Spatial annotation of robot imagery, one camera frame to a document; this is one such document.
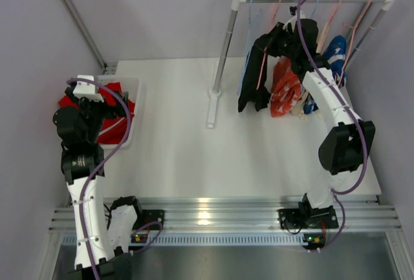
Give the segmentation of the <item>red trousers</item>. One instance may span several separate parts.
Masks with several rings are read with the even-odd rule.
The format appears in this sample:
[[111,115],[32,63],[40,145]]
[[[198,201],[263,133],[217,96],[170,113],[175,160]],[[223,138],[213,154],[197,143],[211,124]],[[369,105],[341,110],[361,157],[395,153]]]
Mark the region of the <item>red trousers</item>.
[[[130,134],[133,132],[133,122],[135,115],[138,112],[137,96],[139,82],[133,78],[125,79],[99,79],[98,82],[101,85],[106,86],[114,92],[123,94],[128,93],[127,106],[131,115],[131,129]],[[98,135],[98,143],[103,146],[104,149],[113,148],[117,145],[127,129],[127,118],[125,116],[116,116],[115,118],[105,119],[103,121],[102,128]]]

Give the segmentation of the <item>black trousers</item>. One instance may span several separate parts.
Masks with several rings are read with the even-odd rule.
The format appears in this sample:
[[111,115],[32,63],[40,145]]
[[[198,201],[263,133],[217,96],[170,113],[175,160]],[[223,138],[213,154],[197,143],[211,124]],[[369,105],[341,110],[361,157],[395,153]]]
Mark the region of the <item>black trousers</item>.
[[248,66],[243,80],[241,94],[239,95],[238,99],[237,109],[239,113],[245,109],[247,103],[249,102],[252,102],[254,104],[256,111],[265,109],[268,106],[268,103],[270,101],[270,93],[265,87],[265,82],[267,81],[267,58],[265,60],[260,87],[258,90],[256,89],[262,57],[262,55],[253,56],[251,49],[250,59],[248,60]]

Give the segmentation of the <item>pink hanger of black trousers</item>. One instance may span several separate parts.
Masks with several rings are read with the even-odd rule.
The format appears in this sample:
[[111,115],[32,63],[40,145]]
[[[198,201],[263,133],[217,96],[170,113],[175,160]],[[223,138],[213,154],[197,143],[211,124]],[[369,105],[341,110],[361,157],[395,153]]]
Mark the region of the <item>pink hanger of black trousers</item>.
[[[274,28],[274,26],[276,25],[276,15],[278,14],[280,5],[281,5],[281,0],[278,0],[277,4],[274,3],[272,5],[271,12],[270,12],[270,15],[269,15],[269,20],[268,20],[268,25],[267,25],[267,32],[270,32]],[[265,48],[264,51],[263,51],[263,57],[262,57],[262,61],[261,61],[260,71],[259,71],[259,78],[258,78],[257,85],[256,85],[257,90],[260,87],[260,83],[261,83],[262,76],[263,76],[265,60],[267,58],[266,50],[267,50],[267,48]]]

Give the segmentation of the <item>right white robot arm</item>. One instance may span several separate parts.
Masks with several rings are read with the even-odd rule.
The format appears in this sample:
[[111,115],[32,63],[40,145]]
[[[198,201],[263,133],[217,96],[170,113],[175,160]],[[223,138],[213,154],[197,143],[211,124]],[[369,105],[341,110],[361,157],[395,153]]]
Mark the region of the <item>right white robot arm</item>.
[[376,130],[372,121],[364,121],[354,112],[341,93],[331,64],[316,50],[317,36],[318,26],[313,19],[277,23],[254,41],[246,63],[246,75],[256,86],[252,101],[257,110],[271,100],[264,86],[268,57],[287,59],[294,77],[316,102],[328,129],[318,148],[318,160],[326,176],[303,195],[296,208],[278,211],[281,229],[292,234],[307,228],[343,228],[332,204],[362,183]]

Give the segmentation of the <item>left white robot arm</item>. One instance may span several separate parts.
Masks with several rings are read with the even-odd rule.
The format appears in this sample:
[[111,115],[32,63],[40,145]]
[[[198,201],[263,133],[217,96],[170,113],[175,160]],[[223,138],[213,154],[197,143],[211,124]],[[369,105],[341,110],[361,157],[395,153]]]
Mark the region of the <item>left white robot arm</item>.
[[[68,80],[65,94],[70,105],[52,118],[61,139],[61,172],[74,209],[76,258],[69,279],[130,279],[131,230],[142,209],[134,196],[113,202],[104,210],[104,165],[129,138],[132,118],[128,95],[85,77]],[[108,154],[98,143],[106,119],[122,117],[126,130]]]

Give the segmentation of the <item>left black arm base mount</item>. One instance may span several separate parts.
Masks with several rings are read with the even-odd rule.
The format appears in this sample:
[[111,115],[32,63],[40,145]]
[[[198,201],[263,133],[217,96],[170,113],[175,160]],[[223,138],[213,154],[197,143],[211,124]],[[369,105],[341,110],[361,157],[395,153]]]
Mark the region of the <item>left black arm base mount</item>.
[[133,225],[133,231],[138,230],[143,225],[150,222],[160,222],[164,224],[165,211],[164,210],[142,210],[137,220]]

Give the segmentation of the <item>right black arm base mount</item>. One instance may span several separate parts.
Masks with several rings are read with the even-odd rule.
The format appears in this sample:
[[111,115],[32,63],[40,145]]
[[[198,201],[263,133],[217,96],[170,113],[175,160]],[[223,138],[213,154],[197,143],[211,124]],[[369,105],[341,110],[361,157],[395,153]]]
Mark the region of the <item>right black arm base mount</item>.
[[299,208],[286,208],[278,210],[282,229],[298,231],[300,229],[327,229],[339,228],[336,212],[333,207],[311,209],[303,211]]

